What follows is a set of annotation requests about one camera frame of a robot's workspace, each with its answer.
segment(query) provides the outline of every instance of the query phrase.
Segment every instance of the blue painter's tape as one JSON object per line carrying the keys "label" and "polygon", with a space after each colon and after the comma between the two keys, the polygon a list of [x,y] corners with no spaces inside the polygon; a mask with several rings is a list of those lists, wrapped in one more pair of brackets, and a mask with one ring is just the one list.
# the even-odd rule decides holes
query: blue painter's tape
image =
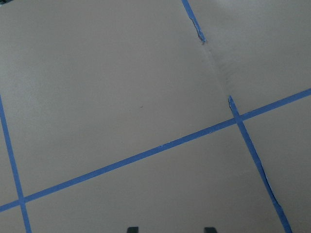
{"label": "blue painter's tape", "polygon": [[242,120],[247,120],[249,118],[252,118],[252,117],[255,117],[257,115],[269,112],[273,109],[276,109],[278,107],[281,107],[283,105],[286,105],[288,103],[294,102],[296,100],[302,99],[302,98],[310,96],[310,95],[311,95],[311,88],[307,89],[305,91],[299,92],[297,94],[294,94],[292,96],[288,96],[288,97],[281,99],[281,100],[278,100],[276,102],[270,103],[266,106],[255,109],[255,110],[250,111],[248,113],[245,113],[245,114],[241,115],[241,118],[242,118]]}
{"label": "blue painter's tape", "polygon": [[19,201],[15,200],[13,202],[7,203],[5,205],[0,206],[0,213],[6,210],[9,210],[11,208],[19,206]]}
{"label": "blue painter's tape", "polygon": [[279,217],[279,219],[280,219],[280,221],[281,221],[281,223],[283,225],[283,228],[284,228],[286,233],[292,233],[291,226],[290,226],[290,224],[289,224],[289,222],[288,222],[288,220],[286,218],[286,215],[285,215],[281,205],[278,203],[276,197],[273,194],[273,191],[272,191],[271,186],[270,186],[270,184],[268,182],[266,173],[265,173],[265,171],[263,169],[261,160],[260,160],[260,158],[259,158],[259,156],[257,154],[257,151],[256,151],[256,149],[254,147],[254,144],[253,144],[253,142],[252,142],[252,140],[251,140],[251,138],[250,138],[250,136],[249,136],[245,126],[244,126],[243,120],[242,120],[242,118],[241,118],[241,116],[240,116],[240,114],[238,112],[238,109],[235,106],[235,103],[234,103],[234,101],[233,101],[231,96],[229,97],[229,105],[230,105],[230,108],[231,108],[231,111],[232,111],[232,115],[234,116],[234,119],[235,119],[235,121],[236,121],[236,123],[237,123],[237,125],[238,125],[238,127],[239,127],[239,129],[241,131],[243,139],[244,139],[244,141],[245,141],[245,143],[246,143],[246,145],[248,147],[248,150],[249,150],[250,154],[253,157],[253,160],[255,162],[257,170],[258,170],[258,172],[259,172],[259,174],[261,176],[261,179],[262,179],[262,181],[263,181],[263,183],[264,183],[264,185],[265,185],[265,187],[266,187],[266,189],[268,191],[270,199],[271,199],[271,201],[273,203],[273,206],[274,206],[274,208],[275,208],[275,210],[277,212],[277,215],[278,215],[278,217]]}
{"label": "blue painter's tape", "polygon": [[122,166],[125,166],[125,165],[128,165],[128,164],[131,164],[131,163],[134,163],[138,160],[141,160],[141,159],[144,159],[144,158],[147,158],[149,156],[152,156],[154,154],[157,154],[157,153],[160,153],[162,151],[165,151],[165,150],[168,150],[170,148],[173,148],[173,147],[176,147],[178,145],[181,145],[183,143],[186,143],[186,142],[189,142],[189,141],[192,141],[196,138],[199,138],[199,137],[202,137],[204,135],[207,135],[209,133],[212,133],[212,132],[215,132],[215,131],[218,131],[218,130],[221,130],[223,128],[226,128],[228,126],[231,126],[235,124],[235,121],[234,119],[230,119],[230,120],[227,120],[227,121],[224,121],[222,123],[219,123],[217,125],[214,125],[214,126],[211,126],[211,127],[208,127],[206,129],[203,129],[203,130],[200,130],[198,132],[195,132],[195,133],[192,133],[192,134],[189,134],[187,136],[184,136],[182,138],[179,138],[175,141],[172,141],[172,142],[168,142],[166,144],[163,144],[161,146],[158,146],[156,148],[153,148],[153,149],[150,149],[150,150],[147,150],[143,153],[140,153],[140,154],[137,154],[137,155],[134,155],[132,157],[129,157],[127,159],[124,159],[124,160],[121,160],[119,162],[116,162],[114,164],[110,164],[108,166],[105,166],[105,167],[102,167],[98,170],[95,170],[95,171],[92,171],[88,174],[85,174],[85,175],[82,175],[82,176],[79,176],[77,178],[74,178],[72,180],[69,180],[69,181],[66,181],[66,182],[63,182],[63,183],[60,183],[58,185],[55,185],[53,187],[50,187],[50,188],[47,188],[47,189],[44,189],[42,191],[39,191],[37,193],[34,193],[34,194],[31,194],[27,197],[25,197],[25,202],[29,202],[29,201],[32,201],[32,200],[35,200],[35,199],[38,199],[38,198],[41,198],[43,196],[46,196],[48,194],[51,194],[51,193],[54,193],[54,192],[57,192],[59,190],[62,190],[64,188],[67,188],[67,187],[70,187],[70,186],[73,186],[75,184],[78,184],[80,182],[83,182],[83,181],[86,181],[86,180],[89,180],[93,177],[96,177],[96,176],[100,176],[104,173],[107,173],[107,172],[110,172],[110,171],[113,171],[117,168],[120,168]]}
{"label": "blue painter's tape", "polygon": [[2,124],[6,148],[7,148],[8,154],[9,154],[9,160],[11,163],[11,168],[12,168],[12,172],[13,172],[16,191],[17,191],[17,195],[18,195],[18,202],[20,204],[22,216],[24,219],[24,225],[25,225],[26,233],[31,233],[32,231],[31,231],[31,227],[30,227],[30,223],[29,223],[29,219],[28,219],[28,214],[27,214],[27,210],[26,210],[26,204],[25,204],[25,200],[24,200],[23,191],[22,191],[21,184],[20,184],[17,165],[16,165],[15,158],[14,158],[14,153],[13,153],[13,148],[12,148],[11,139],[10,139],[10,135],[9,135],[9,130],[8,130],[8,127],[6,124],[6,118],[5,118],[5,114],[4,114],[4,108],[3,108],[1,96],[0,96],[0,119],[1,119],[1,124]]}
{"label": "blue painter's tape", "polygon": [[186,9],[186,12],[187,12],[189,18],[192,20],[192,22],[193,22],[193,24],[194,24],[194,26],[195,26],[195,28],[196,28],[196,31],[198,32],[199,38],[200,38],[203,42],[206,42],[206,38],[205,38],[205,36],[204,36],[204,34],[203,34],[201,28],[200,28],[200,25],[199,25],[198,21],[196,20],[196,17],[195,17],[195,15],[194,15],[194,13],[193,13],[191,7],[190,7],[190,4],[189,4],[188,0],[182,0],[182,2],[183,2],[183,4],[184,4],[184,7],[185,7],[185,9]]}

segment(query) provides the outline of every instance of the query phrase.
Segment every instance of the torn tape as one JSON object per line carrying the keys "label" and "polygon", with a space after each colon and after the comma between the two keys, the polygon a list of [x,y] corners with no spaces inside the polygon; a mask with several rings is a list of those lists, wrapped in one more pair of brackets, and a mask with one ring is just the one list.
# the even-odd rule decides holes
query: torn tape
{"label": "torn tape", "polygon": [[204,36],[204,34],[203,34],[201,28],[200,28],[200,25],[199,25],[198,21],[196,20],[196,17],[195,17],[195,15],[194,15],[194,13],[193,13],[193,11],[192,11],[190,5],[189,5],[188,0],[182,0],[182,2],[183,2],[183,4],[184,4],[184,7],[185,7],[185,9],[186,9],[186,12],[187,12],[189,18],[192,20],[192,22],[193,22],[193,24],[194,24],[194,26],[195,26],[195,28],[196,28],[196,31],[198,32],[199,38],[200,38],[203,42],[206,42],[206,38],[205,38],[205,36]]}

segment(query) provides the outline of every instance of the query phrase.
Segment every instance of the gray floor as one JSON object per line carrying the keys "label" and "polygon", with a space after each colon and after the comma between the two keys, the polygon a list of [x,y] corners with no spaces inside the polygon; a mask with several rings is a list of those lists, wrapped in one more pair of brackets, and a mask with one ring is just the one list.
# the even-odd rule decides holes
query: gray floor
{"label": "gray floor", "polygon": [[[14,0],[0,94],[24,196],[311,87],[311,2]],[[311,231],[311,97],[245,121],[294,233]],[[0,206],[17,200],[0,134]],[[26,203],[34,233],[284,232],[236,125]],[[1,230],[24,233],[20,208]]]}

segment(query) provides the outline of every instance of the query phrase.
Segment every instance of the gray surface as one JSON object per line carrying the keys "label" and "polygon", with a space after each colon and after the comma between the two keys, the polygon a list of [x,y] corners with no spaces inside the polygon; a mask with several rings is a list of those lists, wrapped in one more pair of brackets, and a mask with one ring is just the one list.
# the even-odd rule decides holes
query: gray surface
{"label": "gray surface", "polygon": [[180,0],[6,6],[0,93],[25,195],[231,118]]}
{"label": "gray surface", "polygon": [[34,232],[282,232],[237,126],[28,203]]}
{"label": "gray surface", "polygon": [[[190,3],[208,44],[180,0],[0,8],[0,94],[25,195],[230,119],[229,94],[242,114],[310,88],[309,1]],[[246,122],[295,233],[310,229],[309,102]],[[2,135],[0,166],[5,204],[17,195]],[[236,126],[27,208],[34,233],[283,232]],[[20,215],[0,213],[1,230],[24,232]]]}
{"label": "gray surface", "polygon": [[19,207],[0,213],[1,232],[25,233],[23,218]]}
{"label": "gray surface", "polygon": [[189,2],[241,114],[311,87],[311,1]]}
{"label": "gray surface", "polygon": [[311,97],[245,125],[294,233],[311,229]]}

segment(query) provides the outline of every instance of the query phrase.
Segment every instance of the blue tape line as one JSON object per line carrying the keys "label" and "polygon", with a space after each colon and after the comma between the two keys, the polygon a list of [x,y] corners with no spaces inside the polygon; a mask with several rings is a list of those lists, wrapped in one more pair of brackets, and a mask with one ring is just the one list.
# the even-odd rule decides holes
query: blue tape line
{"label": "blue tape line", "polygon": [[[273,110],[273,109],[275,109],[275,108],[278,108],[278,107],[280,107],[280,106],[283,106],[283,105],[285,105],[285,104],[287,104],[287,103],[291,103],[291,102],[293,102],[293,101],[296,101],[296,100],[299,100],[299,99],[301,99],[301,98],[307,97],[307,96],[309,96],[309,95],[311,95],[311,89],[308,89],[308,90],[299,92],[299,93],[297,93],[297,94],[295,94],[295,95],[289,96],[289,97],[284,98],[284,99],[282,99],[282,100],[279,100],[279,101],[276,101],[276,102],[274,102],[274,103],[271,103],[271,104],[268,104],[268,105],[266,105],[266,106],[263,106],[263,107],[261,107],[261,108],[255,109],[255,110],[253,110],[253,111],[251,111],[251,112],[248,112],[248,113],[245,113],[245,114],[243,114],[243,115],[241,115],[241,116],[238,114],[238,116],[240,117],[241,120],[246,120],[246,119],[255,117],[255,116],[259,115],[259,114],[262,114],[262,113],[271,111],[271,110]],[[196,133],[189,134],[189,135],[187,135],[187,136],[185,136],[185,137],[182,137],[182,138],[180,138],[180,139],[177,139],[177,140],[175,140],[175,141],[172,141],[172,142],[170,142],[170,143],[167,143],[167,144],[164,144],[164,145],[162,145],[162,146],[157,147],[158,149],[160,149],[161,147],[163,147],[163,148],[162,148],[162,150],[159,150],[158,152],[154,151],[153,154],[156,154],[156,153],[159,153],[159,152],[161,152],[161,151],[167,150],[167,149],[169,149],[169,148],[178,146],[178,145],[180,145],[180,144],[183,144],[183,143],[185,143],[185,142],[194,140],[194,139],[196,139],[196,138],[199,138],[199,137],[201,137],[201,136],[207,135],[207,134],[209,134],[209,133],[212,133],[212,132],[221,130],[221,129],[226,128],[226,127],[228,127],[228,126],[231,126],[231,125],[233,125],[233,124],[235,124],[235,123],[236,123],[236,119],[233,118],[233,119],[224,121],[224,122],[222,122],[222,123],[219,123],[219,124],[217,124],[217,125],[211,126],[211,127],[209,127],[209,128],[206,128],[206,129],[204,129],[204,130],[198,131],[198,132],[196,132]],[[122,161],[120,161],[120,162],[117,162],[117,163],[112,164],[112,165],[109,165],[109,166],[113,166],[113,165],[114,165],[114,166],[116,167],[116,168],[114,168],[114,169],[117,169],[117,168],[121,167],[121,163],[122,163],[122,162],[124,162],[124,165],[122,165],[122,166],[125,166],[125,165],[130,164],[130,163],[133,163],[133,162],[135,162],[135,161],[137,161],[137,160],[139,160],[139,159],[142,159],[142,158],[135,158],[136,156],[139,156],[139,155],[143,156],[143,155],[145,154],[143,158],[146,158],[146,157],[148,157],[148,156],[153,155],[153,154],[148,155],[148,152],[150,152],[150,151],[152,151],[152,150],[156,150],[157,148],[151,149],[151,150],[149,150],[149,151],[143,152],[143,153],[141,153],[141,154],[135,155],[135,156],[133,156],[133,157],[130,157],[130,158],[125,159],[125,160],[122,160]],[[70,181],[61,183],[61,184],[56,185],[56,186],[54,186],[54,187],[51,187],[51,188],[42,190],[42,191],[40,191],[40,192],[31,194],[31,195],[29,195],[29,196],[27,196],[27,197],[24,198],[24,202],[29,202],[29,201],[35,200],[35,199],[37,199],[37,198],[46,196],[46,195],[48,195],[48,194],[50,194],[50,193],[56,192],[56,191],[58,191],[58,190],[64,189],[64,188],[69,187],[69,186],[72,186],[72,185],[74,185],[74,184],[76,184],[76,183],[79,183],[79,182],[82,182],[82,181],[84,181],[84,180],[88,180],[88,179],[91,179],[91,178],[92,178],[92,177],[88,177],[87,179],[85,179],[86,177],[84,177],[84,176],[91,176],[91,175],[94,175],[93,177],[95,177],[95,176],[104,174],[104,173],[106,173],[106,172],[108,172],[108,171],[114,170],[114,169],[112,169],[112,167],[109,167],[109,166],[100,168],[100,169],[95,170],[95,171],[93,171],[93,172],[91,172],[91,173],[88,173],[88,174],[86,174],[86,175],[77,177],[77,178],[72,179],[72,180],[70,180]],[[3,211],[8,210],[8,209],[11,209],[11,208],[16,207],[16,206],[18,206],[18,205],[19,205],[19,200],[16,200],[16,201],[13,201],[13,202],[11,202],[11,203],[2,205],[2,206],[0,206],[0,212],[3,212]]]}
{"label": "blue tape line", "polygon": [[206,42],[206,38],[205,38],[205,36],[204,36],[204,34],[203,34],[201,28],[200,28],[200,25],[199,25],[198,21],[196,20],[196,17],[195,17],[195,15],[194,15],[194,13],[193,13],[193,11],[192,11],[192,9],[191,9],[191,6],[189,5],[188,0],[182,0],[182,2],[183,2],[183,4],[184,4],[184,7],[185,7],[185,9],[186,9],[186,12],[187,12],[189,18],[192,20],[192,22],[193,22],[193,24],[194,24],[194,26],[195,26],[195,28],[196,28],[196,31],[198,32],[199,38],[200,38],[203,42]]}
{"label": "blue tape line", "polygon": [[268,104],[266,106],[263,106],[261,108],[255,109],[255,110],[250,111],[248,113],[245,113],[245,114],[241,115],[241,119],[242,120],[247,120],[249,118],[252,118],[252,117],[255,117],[257,115],[266,113],[268,111],[271,111],[273,109],[281,107],[281,106],[283,106],[285,104],[294,102],[296,100],[302,99],[302,98],[310,96],[310,95],[311,95],[311,88],[307,89],[305,91],[299,92],[297,94],[294,94],[292,96],[286,97],[284,99],[278,100],[276,102],[270,103],[270,104]]}
{"label": "blue tape line", "polygon": [[0,206],[0,213],[6,210],[9,210],[11,208],[19,206],[19,201],[15,200],[13,202],[7,203],[5,205]]}
{"label": "blue tape line", "polygon": [[31,195],[25,197],[25,202],[29,202],[29,201],[41,198],[41,197],[46,196],[48,194],[57,192],[57,191],[62,190],[64,188],[73,186],[75,184],[78,184],[78,183],[86,181],[86,180],[89,180],[89,179],[91,179],[93,177],[100,176],[100,175],[102,175],[104,173],[113,171],[113,170],[115,170],[117,168],[120,168],[122,166],[134,163],[134,162],[136,162],[138,160],[147,158],[149,156],[152,156],[152,155],[155,155],[155,154],[160,153],[162,151],[165,151],[165,150],[168,150],[170,148],[176,147],[176,146],[181,145],[183,143],[192,141],[192,140],[194,140],[196,138],[202,137],[202,136],[207,135],[209,133],[221,130],[221,129],[226,128],[228,126],[231,126],[233,124],[235,124],[235,120],[232,118],[230,120],[224,121],[224,122],[219,123],[217,125],[214,125],[214,126],[206,128],[206,129],[200,130],[198,132],[189,134],[187,136],[181,137],[181,138],[179,138],[177,140],[174,140],[172,142],[168,142],[168,143],[163,144],[161,146],[158,146],[156,148],[147,150],[147,151],[145,151],[143,153],[134,155],[132,157],[129,157],[129,158],[124,159],[124,160],[121,160],[121,161],[116,162],[114,164],[110,164],[108,166],[102,167],[102,168],[100,168],[98,170],[92,171],[92,172],[87,173],[85,175],[76,177],[76,178],[74,178],[72,180],[60,183],[60,184],[55,185],[53,187],[50,187],[50,188],[44,189],[42,191],[39,191],[37,193],[31,194]]}
{"label": "blue tape line", "polygon": [[4,108],[3,108],[1,96],[0,96],[0,119],[1,119],[1,123],[2,123],[2,129],[3,129],[5,144],[6,144],[8,154],[9,154],[9,159],[10,159],[13,177],[14,177],[14,181],[15,181],[15,187],[16,187],[16,191],[17,191],[17,195],[18,195],[18,202],[19,202],[20,207],[21,207],[21,212],[22,212],[22,216],[23,216],[23,220],[24,220],[26,233],[31,233],[32,231],[31,231],[31,227],[30,227],[30,223],[29,223],[29,219],[28,219],[28,213],[26,210],[26,204],[25,204],[25,200],[24,200],[24,195],[23,195],[23,191],[21,188],[20,179],[19,179],[19,175],[18,175],[18,171],[17,171],[17,165],[16,165],[15,158],[14,158],[14,153],[13,153],[13,148],[12,148],[11,139],[10,139],[10,135],[9,135],[9,130],[8,130],[8,127],[6,124],[6,119],[5,119]]}
{"label": "blue tape line", "polygon": [[253,160],[254,160],[255,165],[257,167],[257,170],[258,170],[258,172],[259,172],[259,174],[261,176],[261,179],[262,179],[262,181],[263,181],[263,183],[264,183],[264,185],[265,185],[265,187],[266,187],[266,189],[268,191],[268,194],[269,194],[270,199],[271,199],[271,201],[273,203],[273,206],[274,206],[274,208],[275,208],[275,210],[277,212],[277,215],[278,215],[279,219],[281,220],[283,228],[284,228],[286,233],[292,233],[291,226],[290,226],[290,224],[289,224],[289,222],[288,222],[288,220],[287,220],[287,218],[285,216],[285,213],[284,213],[281,205],[278,203],[276,197],[273,194],[273,191],[272,191],[271,186],[270,186],[270,184],[268,182],[266,173],[265,173],[265,171],[263,169],[261,160],[260,160],[260,158],[259,158],[259,156],[257,154],[257,151],[256,151],[256,149],[254,147],[254,144],[253,144],[253,142],[252,142],[252,140],[251,140],[251,138],[250,138],[250,136],[249,136],[249,134],[248,134],[248,132],[247,132],[247,130],[245,128],[243,120],[242,120],[242,118],[241,118],[241,116],[240,116],[240,114],[238,112],[238,109],[235,106],[235,103],[234,103],[234,101],[233,101],[231,96],[229,97],[229,105],[230,105],[230,108],[231,108],[231,111],[232,111],[232,115],[234,116],[235,121],[236,121],[236,123],[237,123],[237,125],[238,125],[238,127],[240,129],[240,132],[241,132],[243,138],[244,138],[244,141],[245,141],[245,143],[246,143],[246,145],[248,147],[248,150],[249,150],[250,154],[253,157]]}

